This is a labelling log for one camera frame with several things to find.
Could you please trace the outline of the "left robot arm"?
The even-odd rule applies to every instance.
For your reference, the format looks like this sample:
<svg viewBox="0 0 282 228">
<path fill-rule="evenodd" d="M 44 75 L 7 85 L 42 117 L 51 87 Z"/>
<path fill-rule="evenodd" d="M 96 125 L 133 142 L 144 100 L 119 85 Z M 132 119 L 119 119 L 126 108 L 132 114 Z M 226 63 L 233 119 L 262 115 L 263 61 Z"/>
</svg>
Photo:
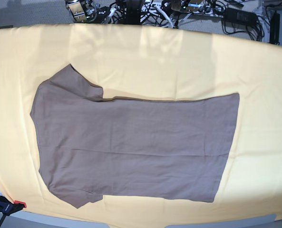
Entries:
<svg viewBox="0 0 282 228">
<path fill-rule="evenodd" d="M 180 24 L 203 6 L 202 0 L 163 0 L 154 9 L 166 21 L 164 27 L 178 29 Z"/>
</svg>

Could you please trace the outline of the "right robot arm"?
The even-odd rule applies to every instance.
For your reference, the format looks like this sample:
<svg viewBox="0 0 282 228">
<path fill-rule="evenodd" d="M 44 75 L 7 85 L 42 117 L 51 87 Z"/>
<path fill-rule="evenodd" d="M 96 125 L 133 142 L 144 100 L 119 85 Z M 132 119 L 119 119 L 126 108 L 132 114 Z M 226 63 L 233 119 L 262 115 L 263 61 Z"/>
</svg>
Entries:
<svg viewBox="0 0 282 228">
<path fill-rule="evenodd" d="M 65 5 L 75 23 L 94 22 L 100 7 L 94 0 L 65 0 Z"/>
</svg>

